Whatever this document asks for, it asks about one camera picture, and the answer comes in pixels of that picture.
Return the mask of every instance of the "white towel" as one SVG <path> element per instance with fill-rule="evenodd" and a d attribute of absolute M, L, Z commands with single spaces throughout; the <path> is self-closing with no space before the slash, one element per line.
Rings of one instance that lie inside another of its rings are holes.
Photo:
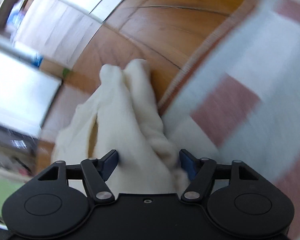
<path fill-rule="evenodd" d="M 104 65 L 100 87 L 77 106 L 71 124 L 57 139 L 51 161 L 79 164 L 88 158 L 91 130 L 97 122 L 93 156 L 100 159 L 112 149 L 119 163 L 107 185 L 119 193 L 179 194 L 188 185 L 186 173 L 176 168 L 178 149 L 163 134 L 157 112 L 149 67 L 145 60 L 132 60 L 125 70 Z M 82 187 L 72 184 L 82 191 Z"/>

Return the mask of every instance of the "rug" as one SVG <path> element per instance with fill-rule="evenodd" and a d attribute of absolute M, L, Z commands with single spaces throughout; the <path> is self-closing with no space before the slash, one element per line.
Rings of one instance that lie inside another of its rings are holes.
<path fill-rule="evenodd" d="M 159 111 L 178 148 L 243 160 L 282 190 L 295 206 L 289 237 L 300 240 L 300 0 L 255 1 L 202 44 Z"/>

